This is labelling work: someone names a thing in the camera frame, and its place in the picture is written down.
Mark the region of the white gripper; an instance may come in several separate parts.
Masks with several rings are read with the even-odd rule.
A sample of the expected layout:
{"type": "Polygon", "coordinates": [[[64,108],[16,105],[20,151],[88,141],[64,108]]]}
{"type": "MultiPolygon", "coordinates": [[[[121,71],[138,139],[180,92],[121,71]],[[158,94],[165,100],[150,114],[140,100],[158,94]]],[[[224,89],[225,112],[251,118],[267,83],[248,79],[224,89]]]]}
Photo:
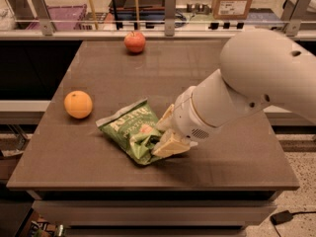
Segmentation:
{"type": "Polygon", "coordinates": [[[161,158],[188,151],[193,142],[210,139],[216,128],[201,119],[193,104],[195,86],[181,94],[175,105],[170,105],[156,123],[156,128],[165,131],[159,142],[152,149],[152,154],[161,158]]]}

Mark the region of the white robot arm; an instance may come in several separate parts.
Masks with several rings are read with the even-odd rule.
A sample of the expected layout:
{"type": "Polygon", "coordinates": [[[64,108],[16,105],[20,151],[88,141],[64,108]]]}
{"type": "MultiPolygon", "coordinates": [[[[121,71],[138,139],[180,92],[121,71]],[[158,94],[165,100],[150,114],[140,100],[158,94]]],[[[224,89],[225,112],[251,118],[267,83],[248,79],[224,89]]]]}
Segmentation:
{"type": "Polygon", "coordinates": [[[316,120],[316,56],[274,31],[237,34],[221,50],[220,67],[189,87],[157,122],[163,135],[152,154],[186,152],[268,106],[316,120]]]}

